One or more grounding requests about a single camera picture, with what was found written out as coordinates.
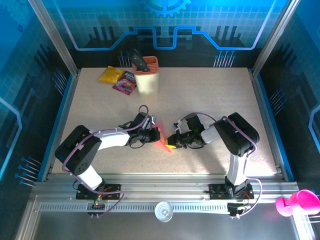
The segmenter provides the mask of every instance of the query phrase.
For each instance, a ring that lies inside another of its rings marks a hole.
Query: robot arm
[[[105,182],[91,165],[96,153],[102,149],[116,146],[130,146],[136,142],[153,143],[160,140],[160,132],[157,127],[153,127],[156,118],[147,116],[146,121],[141,127],[129,130],[140,124],[146,117],[146,113],[140,112],[133,121],[120,125],[118,132],[102,133],[90,137],[80,149],[78,149],[67,162],[66,167],[70,172],[77,176],[90,189],[103,192]],[[55,151],[55,157],[64,163],[71,151],[88,135],[91,131],[85,126],[77,126],[71,134]]]
[[[229,115],[228,119],[223,117],[216,121],[208,129],[204,128],[195,113],[188,115],[185,120],[190,131],[180,133],[177,129],[176,133],[167,139],[166,145],[170,148],[187,148],[190,144],[196,143],[199,145],[198,148],[202,148],[217,139],[222,139],[230,151],[230,165],[224,180],[223,193],[231,199],[246,189],[249,183],[244,173],[247,161],[245,154],[252,151],[255,146],[243,134],[256,144],[260,140],[258,132],[237,112]]]

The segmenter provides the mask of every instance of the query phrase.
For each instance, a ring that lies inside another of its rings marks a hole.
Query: work table
[[[90,130],[115,128],[132,121],[140,105],[162,121],[167,136],[175,133],[172,124],[192,112],[203,112],[220,119],[238,112],[259,133],[258,150],[250,157],[246,174],[268,176],[275,163],[262,122],[247,68],[160,68],[159,94],[140,98],[138,89],[125,95],[111,83],[97,79],[105,68],[82,68],[61,141],[78,125]],[[205,128],[212,120],[199,118]],[[108,173],[211,173],[225,174],[230,153],[221,139],[201,149],[173,149],[169,153],[154,143],[142,148],[111,147],[100,150],[92,165],[99,174]],[[56,160],[53,173],[62,173]]]

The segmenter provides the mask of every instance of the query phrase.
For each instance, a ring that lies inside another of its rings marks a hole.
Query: gear logo
[[[20,25],[28,19],[28,0],[0,0],[0,6],[6,7],[11,17]]]
[[[190,0],[142,0],[145,10],[149,10],[150,14],[155,13],[157,17],[163,15],[164,18],[180,14],[180,10],[186,9],[190,3]]]

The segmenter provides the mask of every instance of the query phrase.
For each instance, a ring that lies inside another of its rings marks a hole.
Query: blue wall panel
[[[319,13],[318,0],[302,0],[260,72],[293,177],[301,189],[314,190],[318,195],[320,194]],[[319,225],[313,224],[313,226],[318,239]]]
[[[121,59],[132,48],[161,67],[252,67],[286,3],[44,1],[79,68],[127,67]]]
[[[70,73],[27,0],[0,1],[0,20],[0,238],[9,240],[37,178]]]

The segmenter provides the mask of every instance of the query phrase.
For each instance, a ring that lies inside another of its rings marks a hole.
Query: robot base
[[[120,184],[107,184],[103,183],[104,186],[98,187],[101,188],[101,192],[103,192],[105,189],[107,189],[105,192],[116,192],[121,190]],[[77,192],[75,198],[77,200],[96,200],[98,198],[98,195],[89,191],[86,189],[82,184],[78,185]],[[110,194],[110,195],[104,195],[102,200],[119,200],[120,199],[120,193],[118,194]]]
[[[234,196],[230,196],[227,194],[226,185],[225,184],[209,184],[209,195],[210,200],[227,200],[227,199],[237,199],[237,200],[246,200],[254,199],[254,191],[252,185],[248,183],[245,188],[236,192]]]

